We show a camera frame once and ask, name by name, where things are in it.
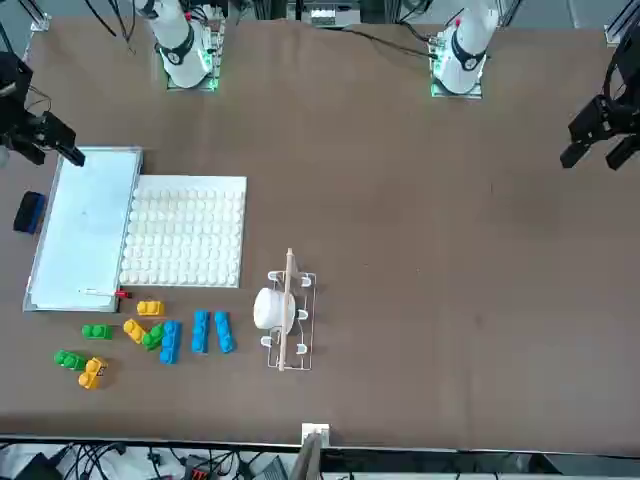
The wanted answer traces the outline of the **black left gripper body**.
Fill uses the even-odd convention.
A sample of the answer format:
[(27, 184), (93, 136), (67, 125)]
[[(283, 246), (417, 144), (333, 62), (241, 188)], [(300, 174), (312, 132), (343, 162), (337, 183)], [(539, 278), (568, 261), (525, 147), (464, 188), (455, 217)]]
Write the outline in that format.
[[(611, 95), (611, 79), (618, 71), (624, 92)], [(607, 68), (607, 105), (612, 113), (631, 116), (639, 111), (639, 35), (625, 34)]]

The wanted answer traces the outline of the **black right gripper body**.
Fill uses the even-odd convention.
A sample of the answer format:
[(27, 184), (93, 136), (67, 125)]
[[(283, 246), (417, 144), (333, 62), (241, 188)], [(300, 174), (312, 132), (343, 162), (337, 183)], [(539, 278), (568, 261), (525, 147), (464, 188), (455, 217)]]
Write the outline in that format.
[(33, 71), (15, 53), (1, 53), (1, 133), (31, 135), (35, 116), (25, 107)]

